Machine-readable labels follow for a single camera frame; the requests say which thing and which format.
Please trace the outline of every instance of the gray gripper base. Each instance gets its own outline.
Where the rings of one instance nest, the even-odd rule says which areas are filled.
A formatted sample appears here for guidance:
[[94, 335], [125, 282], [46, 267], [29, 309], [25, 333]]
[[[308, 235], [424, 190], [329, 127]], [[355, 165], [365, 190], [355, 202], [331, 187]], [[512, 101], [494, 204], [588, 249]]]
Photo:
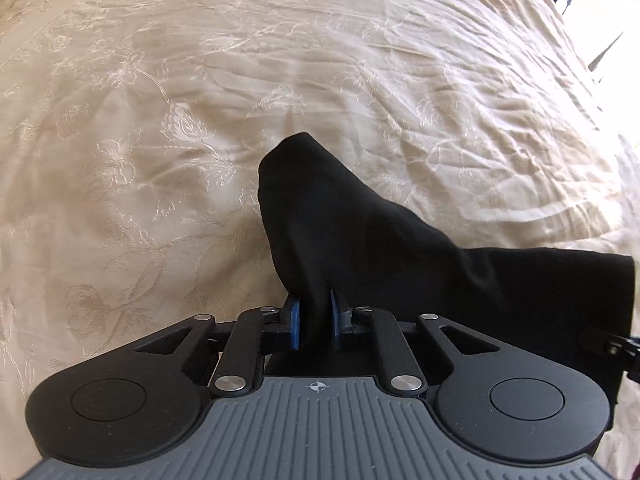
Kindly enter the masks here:
[[610, 480], [587, 456], [554, 466], [491, 462], [448, 438], [421, 400], [373, 378], [265, 378], [215, 402], [183, 443], [114, 469], [46, 459], [24, 480]]

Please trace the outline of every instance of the bed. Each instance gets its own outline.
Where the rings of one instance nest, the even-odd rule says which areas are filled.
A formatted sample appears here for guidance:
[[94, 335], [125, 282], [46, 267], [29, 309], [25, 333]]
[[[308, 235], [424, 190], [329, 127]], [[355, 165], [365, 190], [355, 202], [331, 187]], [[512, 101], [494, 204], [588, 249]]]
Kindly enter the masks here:
[[[640, 164], [550, 0], [12, 0], [0, 110], [2, 480], [47, 376], [282, 304], [257, 165], [297, 132], [459, 246], [640, 255]], [[626, 480], [619, 402], [596, 458]]]

